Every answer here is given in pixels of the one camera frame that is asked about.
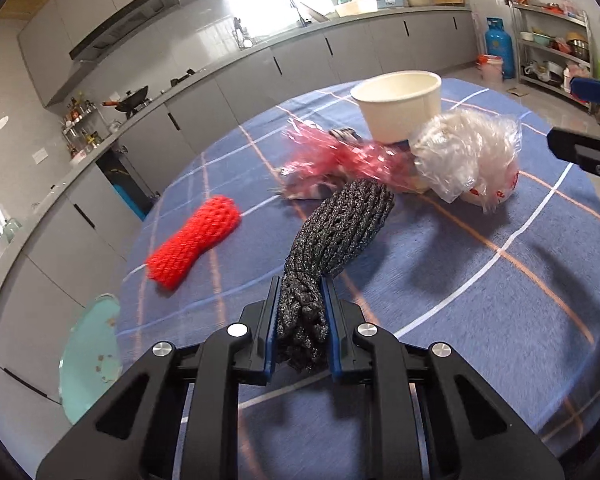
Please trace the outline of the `green ceramic teapot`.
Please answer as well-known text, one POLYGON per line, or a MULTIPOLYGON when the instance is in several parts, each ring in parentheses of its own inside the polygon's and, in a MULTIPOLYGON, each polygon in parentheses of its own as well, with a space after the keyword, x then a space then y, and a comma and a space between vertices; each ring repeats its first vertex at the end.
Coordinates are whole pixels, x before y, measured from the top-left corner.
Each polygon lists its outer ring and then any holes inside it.
POLYGON ((22 224, 16 218, 10 218, 6 221, 3 226, 0 235, 0 246, 6 248, 15 238, 17 233, 21 230, 22 224))

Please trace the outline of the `black range hood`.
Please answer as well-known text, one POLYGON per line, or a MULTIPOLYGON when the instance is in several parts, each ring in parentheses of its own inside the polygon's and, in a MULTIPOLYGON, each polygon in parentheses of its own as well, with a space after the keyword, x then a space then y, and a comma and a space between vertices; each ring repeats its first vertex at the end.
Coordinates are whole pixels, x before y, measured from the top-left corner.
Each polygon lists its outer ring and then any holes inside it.
POLYGON ((180 0, 133 0, 85 36, 70 52, 73 61, 95 62, 180 0))

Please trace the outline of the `spice rack with bottles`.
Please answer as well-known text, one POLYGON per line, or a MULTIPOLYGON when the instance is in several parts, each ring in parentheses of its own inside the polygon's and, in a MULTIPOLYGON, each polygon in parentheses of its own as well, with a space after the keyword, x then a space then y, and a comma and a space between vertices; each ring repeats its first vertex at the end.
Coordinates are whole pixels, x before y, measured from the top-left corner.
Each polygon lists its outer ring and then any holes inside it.
POLYGON ((72 96, 61 118, 61 135, 71 159, 88 154, 110 135, 100 107, 83 92, 72 96))

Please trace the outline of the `blue gas cylinder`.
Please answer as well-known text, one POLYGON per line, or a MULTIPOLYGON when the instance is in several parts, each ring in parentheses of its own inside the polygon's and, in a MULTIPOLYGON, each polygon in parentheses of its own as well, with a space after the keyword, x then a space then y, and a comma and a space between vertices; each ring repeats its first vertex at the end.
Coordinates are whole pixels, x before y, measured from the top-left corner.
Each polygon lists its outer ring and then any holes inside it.
POLYGON ((505 30, 504 21, 501 18, 487 18, 484 38, 486 53, 499 56, 503 61, 504 78, 513 79, 516 76, 513 40, 505 30))

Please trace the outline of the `pink cellophane wrapper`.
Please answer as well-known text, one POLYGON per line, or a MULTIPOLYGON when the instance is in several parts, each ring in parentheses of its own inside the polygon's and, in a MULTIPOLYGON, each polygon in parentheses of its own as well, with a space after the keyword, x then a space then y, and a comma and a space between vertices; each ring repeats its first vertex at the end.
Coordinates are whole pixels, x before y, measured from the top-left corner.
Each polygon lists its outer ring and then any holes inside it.
POLYGON ((322 200, 349 182, 370 179, 399 193, 428 188, 405 144, 381 144, 352 128, 325 130, 315 122, 292 122, 286 131, 290 159, 277 169, 280 192, 290 200, 322 200))

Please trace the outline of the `grey cabinets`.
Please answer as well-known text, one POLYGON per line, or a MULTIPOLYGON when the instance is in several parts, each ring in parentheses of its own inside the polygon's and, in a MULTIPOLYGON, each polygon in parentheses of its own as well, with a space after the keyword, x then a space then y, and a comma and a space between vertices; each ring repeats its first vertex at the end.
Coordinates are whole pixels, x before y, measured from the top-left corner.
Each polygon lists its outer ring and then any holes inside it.
POLYGON ((472 62, 466 6, 379 11, 296 29, 216 63, 155 99, 48 194, 0 259, 0 312, 18 275, 42 302, 76 314, 120 287, 140 218, 99 168, 121 148, 142 190, 160 195, 213 142, 295 96, 383 73, 472 62))
POLYGON ((73 61, 69 52, 98 25, 133 0, 48 0, 18 36, 24 65, 43 106, 57 104, 106 56, 129 36, 184 3, 132 32, 95 62, 73 61))

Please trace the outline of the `kitchen faucet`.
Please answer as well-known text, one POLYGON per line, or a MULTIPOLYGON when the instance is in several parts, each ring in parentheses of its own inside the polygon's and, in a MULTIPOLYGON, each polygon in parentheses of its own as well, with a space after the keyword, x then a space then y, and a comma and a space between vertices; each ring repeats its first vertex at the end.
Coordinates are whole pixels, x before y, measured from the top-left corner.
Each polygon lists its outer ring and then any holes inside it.
POLYGON ((298 24, 301 28, 305 28, 306 26, 309 26, 309 22, 303 17, 300 8, 298 7, 298 4, 294 1, 294 0, 289 0, 289 5, 291 7, 291 9, 294 9, 294 12, 296 12, 297 14, 297 18, 298 18, 298 24))

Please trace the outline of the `clear plastic bag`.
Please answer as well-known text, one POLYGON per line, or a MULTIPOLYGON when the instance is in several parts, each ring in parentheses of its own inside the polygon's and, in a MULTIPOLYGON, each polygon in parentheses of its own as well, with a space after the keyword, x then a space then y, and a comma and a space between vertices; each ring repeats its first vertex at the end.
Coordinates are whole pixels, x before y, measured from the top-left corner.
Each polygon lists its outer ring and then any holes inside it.
POLYGON ((437 196, 449 204, 460 198, 490 214, 516 188, 521 142, 517 119, 457 108, 426 122, 408 145, 437 196))

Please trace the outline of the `black foam net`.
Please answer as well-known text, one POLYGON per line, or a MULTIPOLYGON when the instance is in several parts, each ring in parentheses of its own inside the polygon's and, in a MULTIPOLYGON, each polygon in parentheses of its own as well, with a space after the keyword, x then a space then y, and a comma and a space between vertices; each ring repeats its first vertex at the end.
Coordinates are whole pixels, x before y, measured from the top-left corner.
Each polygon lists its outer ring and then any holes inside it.
POLYGON ((323 200, 291 244, 276 318, 280 362, 324 370, 329 338, 323 278, 334 278, 373 241, 394 206, 387 185, 358 179, 323 200))

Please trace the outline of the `metal storage shelf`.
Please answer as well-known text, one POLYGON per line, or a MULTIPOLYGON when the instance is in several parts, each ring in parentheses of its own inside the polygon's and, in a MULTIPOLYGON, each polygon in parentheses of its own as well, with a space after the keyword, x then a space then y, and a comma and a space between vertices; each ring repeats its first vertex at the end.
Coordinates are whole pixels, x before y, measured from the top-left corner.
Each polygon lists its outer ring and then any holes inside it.
POLYGON ((516 79, 561 96, 585 110, 592 104, 571 91, 574 77, 598 75, 588 16, 540 0, 504 0, 512 17, 516 79))

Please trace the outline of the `white paper bowl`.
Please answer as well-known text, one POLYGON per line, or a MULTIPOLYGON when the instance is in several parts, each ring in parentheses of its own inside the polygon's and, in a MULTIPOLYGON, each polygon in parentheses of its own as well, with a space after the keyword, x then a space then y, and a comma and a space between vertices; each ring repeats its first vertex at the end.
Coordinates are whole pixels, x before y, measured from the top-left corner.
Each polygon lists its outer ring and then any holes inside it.
POLYGON ((404 70, 366 79, 351 90, 372 138, 382 144, 407 141, 441 113, 442 79, 424 70, 404 70))

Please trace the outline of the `grey upper cabinets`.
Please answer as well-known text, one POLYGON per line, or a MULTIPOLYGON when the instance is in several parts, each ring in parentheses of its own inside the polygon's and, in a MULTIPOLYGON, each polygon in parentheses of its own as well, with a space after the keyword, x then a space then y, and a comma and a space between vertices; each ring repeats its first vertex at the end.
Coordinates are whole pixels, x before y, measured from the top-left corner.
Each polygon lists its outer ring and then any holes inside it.
POLYGON ((106 56, 129 36, 184 3, 132 32, 95 62, 73 61, 69 52, 98 25, 133 0, 48 0, 18 36, 24 65, 43 106, 57 104, 106 56))

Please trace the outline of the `plaid cloth rag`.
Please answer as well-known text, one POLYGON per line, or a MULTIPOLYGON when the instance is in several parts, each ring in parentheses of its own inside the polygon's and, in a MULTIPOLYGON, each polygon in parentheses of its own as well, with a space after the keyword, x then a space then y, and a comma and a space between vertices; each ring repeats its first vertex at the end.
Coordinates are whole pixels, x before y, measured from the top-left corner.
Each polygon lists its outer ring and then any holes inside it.
POLYGON ((351 148, 364 142, 352 128, 324 130, 304 125, 288 130, 291 158, 276 169, 287 200, 324 200, 355 178, 348 168, 351 148))

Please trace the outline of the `teal trash bin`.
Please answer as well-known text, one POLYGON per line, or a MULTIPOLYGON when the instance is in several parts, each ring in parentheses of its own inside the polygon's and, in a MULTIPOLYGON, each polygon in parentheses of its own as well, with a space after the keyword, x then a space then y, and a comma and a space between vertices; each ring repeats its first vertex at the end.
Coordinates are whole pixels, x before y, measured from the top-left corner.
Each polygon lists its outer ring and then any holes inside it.
POLYGON ((60 403, 74 425, 118 380, 122 372, 116 325, 120 304, 98 296, 70 330, 58 366, 60 403))

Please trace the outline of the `red foam net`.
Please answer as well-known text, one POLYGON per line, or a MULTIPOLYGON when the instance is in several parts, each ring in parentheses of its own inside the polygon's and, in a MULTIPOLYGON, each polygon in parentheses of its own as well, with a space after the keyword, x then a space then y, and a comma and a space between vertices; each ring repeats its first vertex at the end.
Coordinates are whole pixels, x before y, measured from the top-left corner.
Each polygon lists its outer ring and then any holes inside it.
POLYGON ((181 229, 148 256, 148 278, 173 292, 198 258, 232 234, 241 218, 234 200, 222 195, 210 197, 181 229))

